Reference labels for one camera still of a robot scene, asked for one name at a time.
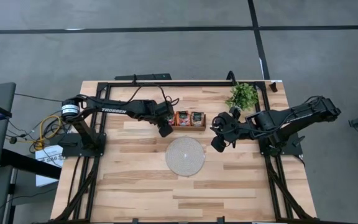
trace concrete floor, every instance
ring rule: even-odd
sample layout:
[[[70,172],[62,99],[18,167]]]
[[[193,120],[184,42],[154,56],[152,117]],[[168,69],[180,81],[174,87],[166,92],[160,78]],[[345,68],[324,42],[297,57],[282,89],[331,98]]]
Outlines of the concrete floor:
[[[260,26],[358,25],[358,1],[258,0]],[[0,0],[0,29],[250,26],[245,0]],[[318,216],[358,223],[358,30],[263,31],[270,77],[295,106],[324,95],[342,110],[334,123],[303,130],[306,171]],[[252,31],[130,34],[0,34],[0,83],[18,93],[64,99],[83,80],[133,73],[174,79],[261,79]],[[59,104],[15,97],[12,122],[30,129]],[[27,154],[27,145],[6,148]],[[53,199],[21,205],[15,223],[48,220]]]

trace wooden table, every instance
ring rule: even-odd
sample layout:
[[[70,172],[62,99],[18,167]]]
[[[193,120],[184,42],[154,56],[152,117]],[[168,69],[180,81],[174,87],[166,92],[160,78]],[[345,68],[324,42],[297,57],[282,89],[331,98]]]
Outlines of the wooden table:
[[[94,96],[97,84],[83,82],[81,93]],[[270,107],[284,110],[288,102],[283,84],[277,83],[277,88],[276,93],[267,90]],[[208,126],[218,113],[229,109],[224,100],[230,97],[231,89],[226,86],[163,89],[173,99],[180,98],[175,111],[204,111]],[[134,87],[113,87],[110,99],[127,101],[134,91]],[[158,88],[143,87],[135,99],[155,99],[159,103],[163,97]],[[254,112],[243,112],[242,117]],[[265,162],[257,141],[237,141],[235,149],[218,153],[210,145],[215,134],[209,128],[205,132],[175,131],[161,138],[155,126],[120,114],[107,115],[105,132],[108,141],[99,166],[92,222],[131,222],[132,218],[141,222],[215,222],[223,215],[226,221],[275,220]],[[191,177],[177,176],[165,163],[167,146],[181,136],[199,141],[206,155],[203,168]],[[307,213],[315,216],[303,164],[293,156],[282,156],[282,160],[289,191]],[[75,162],[74,157],[64,162],[51,218],[57,217],[67,205]],[[72,195],[80,179],[81,163],[82,159]],[[277,191],[285,217],[282,195]],[[80,218],[85,214],[86,197]]]

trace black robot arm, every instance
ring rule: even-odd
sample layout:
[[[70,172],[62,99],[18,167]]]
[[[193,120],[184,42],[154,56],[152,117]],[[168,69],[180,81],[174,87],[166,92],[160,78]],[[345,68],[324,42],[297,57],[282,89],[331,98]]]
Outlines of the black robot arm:
[[[312,96],[303,104],[287,110],[268,110],[253,114],[246,117],[244,123],[238,120],[240,112],[237,108],[231,108],[230,113],[232,115],[227,112],[219,113],[212,122],[211,129],[217,136],[211,144],[219,152],[227,147],[225,142],[235,147],[238,139],[268,138],[273,147],[282,147],[292,134],[315,122],[334,121],[341,110],[330,99]]]
[[[157,104],[154,100],[100,100],[93,96],[77,95],[62,103],[64,122],[74,125],[77,131],[75,124],[83,122],[87,116],[95,112],[126,114],[138,121],[148,121],[157,125],[162,137],[173,131],[166,120],[167,116],[173,115],[173,107],[171,102],[166,100]]]

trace green plant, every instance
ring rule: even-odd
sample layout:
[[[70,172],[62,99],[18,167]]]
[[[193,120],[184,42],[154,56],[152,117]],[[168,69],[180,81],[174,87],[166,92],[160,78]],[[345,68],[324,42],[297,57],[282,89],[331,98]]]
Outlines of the green plant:
[[[231,93],[233,95],[226,100],[226,104],[230,108],[237,106],[242,110],[248,110],[258,102],[258,93],[254,87],[246,83],[237,84],[232,88]]]

